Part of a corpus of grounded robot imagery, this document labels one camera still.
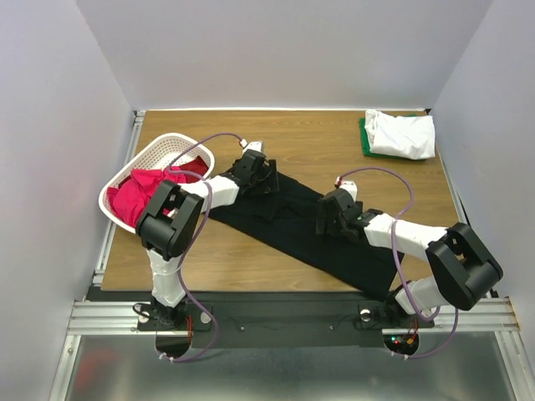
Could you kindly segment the black t shirt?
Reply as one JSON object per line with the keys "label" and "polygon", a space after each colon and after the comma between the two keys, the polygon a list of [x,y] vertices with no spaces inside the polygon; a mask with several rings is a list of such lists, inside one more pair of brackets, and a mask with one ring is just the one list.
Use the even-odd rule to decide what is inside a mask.
{"label": "black t shirt", "polygon": [[210,210],[214,221],[384,301],[396,274],[392,251],[315,232],[320,193],[280,173],[279,191]]}

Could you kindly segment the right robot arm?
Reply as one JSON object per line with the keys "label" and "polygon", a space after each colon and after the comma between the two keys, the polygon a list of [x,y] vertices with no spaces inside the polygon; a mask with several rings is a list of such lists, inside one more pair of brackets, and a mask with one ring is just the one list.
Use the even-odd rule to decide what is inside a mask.
{"label": "right robot arm", "polygon": [[385,304],[389,323],[403,326],[425,310],[451,305],[469,311],[503,277],[502,267],[465,223],[450,228],[423,226],[376,209],[364,210],[355,185],[344,182],[318,202],[316,232],[360,248],[360,255],[392,254],[384,261],[401,272],[400,255],[428,261],[431,276],[403,280],[394,300]]}

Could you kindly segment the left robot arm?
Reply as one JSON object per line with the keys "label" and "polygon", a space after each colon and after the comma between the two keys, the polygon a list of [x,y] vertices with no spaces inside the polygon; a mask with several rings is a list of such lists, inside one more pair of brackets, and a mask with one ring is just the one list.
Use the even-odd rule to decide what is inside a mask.
{"label": "left robot arm", "polygon": [[[212,178],[190,175],[198,181],[179,185],[163,180],[136,224],[152,273],[150,304],[134,308],[141,324],[177,330],[189,323],[179,272],[210,211],[278,190],[277,162],[258,150],[245,150],[229,170]],[[204,221],[198,224],[200,217]]]}

